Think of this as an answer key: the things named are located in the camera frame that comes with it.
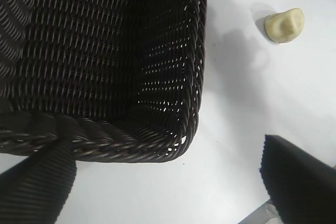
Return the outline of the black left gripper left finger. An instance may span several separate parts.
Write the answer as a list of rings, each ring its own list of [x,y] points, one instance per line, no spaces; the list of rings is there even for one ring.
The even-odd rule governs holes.
[[[67,116],[1,115],[1,149],[20,140],[42,147],[1,173],[1,223],[55,223],[77,173],[72,142],[76,120]]]

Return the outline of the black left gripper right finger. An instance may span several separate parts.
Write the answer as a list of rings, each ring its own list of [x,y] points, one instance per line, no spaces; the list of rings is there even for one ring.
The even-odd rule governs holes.
[[[260,173],[283,223],[335,223],[335,169],[278,135],[266,135]]]

